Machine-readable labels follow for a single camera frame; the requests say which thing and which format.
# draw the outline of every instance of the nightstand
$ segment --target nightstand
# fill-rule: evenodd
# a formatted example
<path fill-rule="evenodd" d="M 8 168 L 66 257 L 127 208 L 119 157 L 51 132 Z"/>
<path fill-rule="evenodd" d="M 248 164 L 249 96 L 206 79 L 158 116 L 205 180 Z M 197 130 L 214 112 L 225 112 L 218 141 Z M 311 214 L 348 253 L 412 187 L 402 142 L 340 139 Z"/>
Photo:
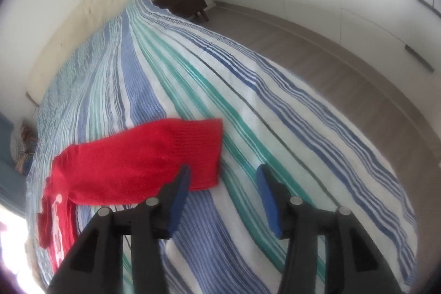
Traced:
<path fill-rule="evenodd" d="M 207 7 L 205 0 L 152 0 L 153 4 L 160 8 L 167 8 L 172 14 L 178 17 L 188 18 L 192 15 L 198 16 L 198 12 L 205 21 L 208 17 L 204 12 Z"/>

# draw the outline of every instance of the blue wall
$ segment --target blue wall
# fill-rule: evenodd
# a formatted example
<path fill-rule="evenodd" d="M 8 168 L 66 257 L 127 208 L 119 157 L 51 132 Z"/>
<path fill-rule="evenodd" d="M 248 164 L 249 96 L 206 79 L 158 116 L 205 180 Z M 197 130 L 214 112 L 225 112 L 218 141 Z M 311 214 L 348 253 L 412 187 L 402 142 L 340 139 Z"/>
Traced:
<path fill-rule="evenodd" d="M 10 156 L 12 123 L 0 113 L 0 205 L 24 217 L 26 178 L 15 170 Z"/>

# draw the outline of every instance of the striped bedspread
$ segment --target striped bedspread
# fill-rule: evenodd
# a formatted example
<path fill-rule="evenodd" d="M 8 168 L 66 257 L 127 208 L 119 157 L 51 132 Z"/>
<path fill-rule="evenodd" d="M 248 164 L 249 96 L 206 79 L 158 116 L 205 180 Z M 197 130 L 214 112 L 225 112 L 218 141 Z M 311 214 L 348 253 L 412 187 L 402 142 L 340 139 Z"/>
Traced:
<path fill-rule="evenodd" d="M 288 71 L 150 0 L 134 0 L 80 46 L 46 92 L 28 177 L 30 230 L 37 232 L 35 213 L 55 155 L 69 144 L 167 117 L 224 121 L 219 186 L 191 193 L 179 229 L 161 243 L 171 293 L 277 292 L 287 242 L 266 221 L 255 179 L 261 163 L 314 206 L 349 207 L 408 291 L 416 271 L 415 217 L 371 142 Z M 97 210 L 78 207 L 79 231 Z M 35 245 L 49 282 L 48 255 Z M 123 251 L 124 289 L 131 293 L 130 237 Z M 320 293 L 322 238 L 318 251 Z"/>

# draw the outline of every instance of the wooden floor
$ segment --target wooden floor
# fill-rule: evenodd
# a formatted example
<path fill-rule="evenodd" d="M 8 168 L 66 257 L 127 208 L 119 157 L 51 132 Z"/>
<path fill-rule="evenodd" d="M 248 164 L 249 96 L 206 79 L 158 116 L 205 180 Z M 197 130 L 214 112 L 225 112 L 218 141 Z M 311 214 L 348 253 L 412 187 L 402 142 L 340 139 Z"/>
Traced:
<path fill-rule="evenodd" d="M 441 169 L 415 126 L 364 76 L 313 43 L 219 6 L 200 25 L 275 61 L 303 79 L 352 121 L 383 153 L 407 191 L 418 221 L 416 292 L 441 258 Z"/>

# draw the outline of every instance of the drawer handle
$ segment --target drawer handle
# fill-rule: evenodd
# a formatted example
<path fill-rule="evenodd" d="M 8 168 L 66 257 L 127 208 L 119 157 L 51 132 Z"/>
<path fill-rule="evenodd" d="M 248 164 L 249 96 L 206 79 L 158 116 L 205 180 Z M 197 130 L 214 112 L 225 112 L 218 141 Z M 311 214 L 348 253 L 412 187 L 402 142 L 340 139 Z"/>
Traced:
<path fill-rule="evenodd" d="M 425 0 L 418 0 L 418 2 L 420 2 L 423 6 L 429 8 L 432 12 L 434 12 L 437 16 L 439 16 L 441 18 L 441 13 L 440 13 L 440 11 L 438 11 L 438 9 L 434 8 L 433 6 L 431 6 Z"/>
<path fill-rule="evenodd" d="M 420 54 L 418 54 L 415 50 L 413 50 L 410 46 L 406 44 L 406 50 L 409 52 L 411 56 L 413 56 L 418 62 L 424 66 L 427 70 L 430 72 L 434 72 L 435 69 L 432 68 L 432 66 L 427 62 L 426 59 L 424 59 Z"/>

